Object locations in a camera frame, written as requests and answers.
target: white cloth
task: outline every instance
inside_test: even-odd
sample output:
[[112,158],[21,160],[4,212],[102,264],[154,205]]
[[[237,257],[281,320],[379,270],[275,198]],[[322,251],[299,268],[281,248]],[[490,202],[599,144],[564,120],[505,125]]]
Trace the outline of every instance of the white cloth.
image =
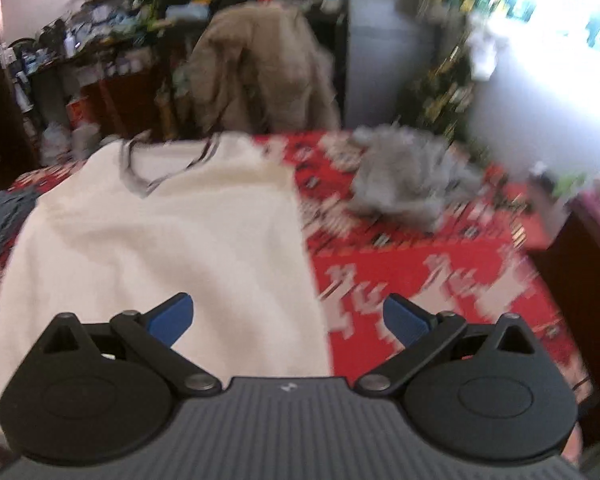
[[106,322],[178,292],[193,298],[194,321],[173,348],[223,383],[330,373],[291,168],[222,134],[182,171],[202,147],[134,148],[136,175],[171,175],[144,198],[122,179],[120,142],[40,197],[0,293],[0,394],[58,312]]

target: dark gray cloth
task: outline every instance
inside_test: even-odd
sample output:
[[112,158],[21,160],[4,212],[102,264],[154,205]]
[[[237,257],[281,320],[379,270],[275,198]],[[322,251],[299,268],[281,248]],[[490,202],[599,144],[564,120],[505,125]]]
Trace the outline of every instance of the dark gray cloth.
[[35,186],[13,192],[0,192],[0,254],[35,207],[39,195]]
[[447,206],[468,202],[482,187],[481,173],[429,132],[378,126],[359,128],[352,139],[369,147],[351,184],[352,211],[391,215],[435,232]]

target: brown jacket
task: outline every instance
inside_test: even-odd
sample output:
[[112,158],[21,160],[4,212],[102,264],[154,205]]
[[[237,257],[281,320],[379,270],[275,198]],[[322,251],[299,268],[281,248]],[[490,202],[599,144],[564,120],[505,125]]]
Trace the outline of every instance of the brown jacket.
[[249,3],[213,18],[189,58],[205,133],[337,130],[331,60],[294,7]]

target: blue folded cloth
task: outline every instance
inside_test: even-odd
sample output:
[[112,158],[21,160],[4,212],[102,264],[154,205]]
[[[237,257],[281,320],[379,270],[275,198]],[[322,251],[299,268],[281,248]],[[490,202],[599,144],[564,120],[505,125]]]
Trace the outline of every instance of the blue folded cloth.
[[35,186],[13,192],[0,192],[0,254],[35,207],[39,195]]

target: bed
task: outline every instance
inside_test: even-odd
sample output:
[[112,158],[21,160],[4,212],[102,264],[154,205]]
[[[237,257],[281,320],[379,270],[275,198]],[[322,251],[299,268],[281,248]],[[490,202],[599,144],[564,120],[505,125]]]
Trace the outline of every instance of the bed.
[[[256,138],[270,157],[296,167],[304,238],[330,330],[333,373],[353,381],[402,349],[382,322],[382,300],[396,292],[430,312],[454,310],[469,322],[520,314],[567,381],[581,383],[587,372],[566,324],[512,241],[512,225],[521,222],[528,244],[545,243],[538,218],[491,208],[493,194],[481,197],[479,205],[450,209],[436,235],[383,218],[354,216],[346,205],[363,152],[347,137],[345,132],[307,132]],[[78,162],[33,171],[11,189],[35,184],[46,192],[81,167]],[[515,196],[524,187],[508,185],[506,191]],[[0,257],[0,282],[15,238]],[[589,383],[577,387],[576,394],[586,398]]]

